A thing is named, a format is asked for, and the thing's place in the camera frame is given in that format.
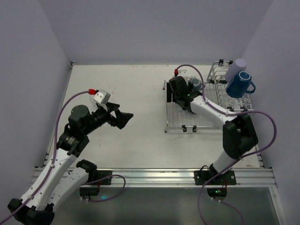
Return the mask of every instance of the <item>blue mug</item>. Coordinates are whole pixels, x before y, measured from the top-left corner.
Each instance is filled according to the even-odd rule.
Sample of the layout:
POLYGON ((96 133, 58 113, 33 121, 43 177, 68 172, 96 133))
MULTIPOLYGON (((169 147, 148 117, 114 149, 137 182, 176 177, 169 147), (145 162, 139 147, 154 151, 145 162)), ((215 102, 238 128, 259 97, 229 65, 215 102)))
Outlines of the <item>blue mug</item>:
POLYGON ((246 71, 241 71, 229 82, 226 92, 232 98, 241 98, 245 93, 252 94, 255 89, 251 75, 246 71), (250 85, 253 86, 253 90, 247 90, 250 85))

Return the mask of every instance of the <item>metal wire rack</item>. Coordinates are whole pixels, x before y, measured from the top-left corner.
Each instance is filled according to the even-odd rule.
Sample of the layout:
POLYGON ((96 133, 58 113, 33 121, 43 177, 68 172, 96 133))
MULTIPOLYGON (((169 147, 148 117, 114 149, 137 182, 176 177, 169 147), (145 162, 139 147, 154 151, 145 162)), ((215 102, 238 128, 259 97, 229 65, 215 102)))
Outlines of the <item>metal wire rack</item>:
MULTIPOLYGON (((230 111, 253 110, 249 94, 242 98, 234 99, 227 95, 227 82, 224 75, 232 61, 216 61, 212 64, 205 85, 205 96, 212 102, 230 111)), ((167 83, 164 82, 163 89, 167 96, 167 83)), ((192 114, 182 108, 175 102, 166 100, 167 123, 165 133, 170 129, 181 129, 183 132, 192 130, 195 133, 199 129, 217 129, 216 126, 206 118, 198 114, 192 114)))

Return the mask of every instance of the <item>white table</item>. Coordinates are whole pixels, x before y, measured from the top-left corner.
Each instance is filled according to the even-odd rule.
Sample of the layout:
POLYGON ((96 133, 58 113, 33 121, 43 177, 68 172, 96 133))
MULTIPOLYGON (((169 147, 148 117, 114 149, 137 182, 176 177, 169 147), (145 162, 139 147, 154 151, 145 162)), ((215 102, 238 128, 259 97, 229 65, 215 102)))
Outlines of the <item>white table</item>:
MULTIPOLYGON (((197 67, 203 76, 208 75, 210 65, 197 67)), ((164 133, 166 106, 162 87, 175 68, 175 65, 74 66, 65 101, 83 90, 104 89, 111 93, 110 102, 120 104, 122 112, 134 114, 122 130, 105 124, 91 133, 90 143, 78 160, 89 160, 99 168, 200 168, 213 163, 223 151, 221 131, 164 133)), ((198 76, 193 69, 184 69, 188 75, 198 76)), ((72 100, 62 114, 58 136, 76 105, 96 110, 88 94, 72 100)), ((247 157, 235 167, 259 168, 257 155, 247 157)))

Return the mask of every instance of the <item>red cable connector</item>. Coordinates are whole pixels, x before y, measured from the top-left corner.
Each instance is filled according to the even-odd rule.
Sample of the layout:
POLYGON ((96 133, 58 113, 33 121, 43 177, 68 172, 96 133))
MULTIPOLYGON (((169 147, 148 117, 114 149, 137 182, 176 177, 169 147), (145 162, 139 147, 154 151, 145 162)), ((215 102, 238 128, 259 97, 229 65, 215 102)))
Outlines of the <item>red cable connector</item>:
POLYGON ((178 75, 178 69, 174 69, 174 76, 178 75))
POLYGON ((95 95, 97 91, 95 89, 89 89, 89 94, 90 95, 95 95))

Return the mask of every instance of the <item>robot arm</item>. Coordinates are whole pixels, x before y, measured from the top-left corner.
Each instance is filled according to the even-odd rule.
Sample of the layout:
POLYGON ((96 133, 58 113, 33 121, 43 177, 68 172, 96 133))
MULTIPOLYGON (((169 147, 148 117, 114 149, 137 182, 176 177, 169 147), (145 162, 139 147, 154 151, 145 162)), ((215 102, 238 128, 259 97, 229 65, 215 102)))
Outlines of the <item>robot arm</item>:
POLYGON ((90 113, 85 105, 78 105, 72 109, 65 126, 64 133, 58 141, 58 149, 54 163, 49 160, 38 179, 22 195, 20 199, 12 199, 8 204, 11 212, 18 210, 14 215, 15 219, 25 225, 49 225, 54 218, 54 212, 58 206, 79 186, 85 183, 91 173, 97 170, 97 166, 82 160, 77 164, 66 179, 60 184, 65 171, 75 162, 83 149, 89 143, 87 135, 95 129, 108 123, 113 127, 122 129, 133 117, 131 113, 119 111, 118 104, 108 102, 110 94, 99 90, 93 99, 97 102, 98 109, 90 113), (31 196, 40 185, 38 193, 31 196))
POLYGON ((177 104, 183 110, 202 115, 209 119, 215 126, 223 131, 223 149, 219 158, 210 165, 209 176, 216 175, 226 168, 230 163, 239 159, 245 152, 251 150, 258 143, 257 135, 249 115, 230 116, 228 111, 217 104, 204 100, 202 93, 194 90, 193 86, 187 84, 182 76, 175 76, 169 80, 172 92, 177 104), (218 110, 221 114, 212 109, 207 102, 218 110))

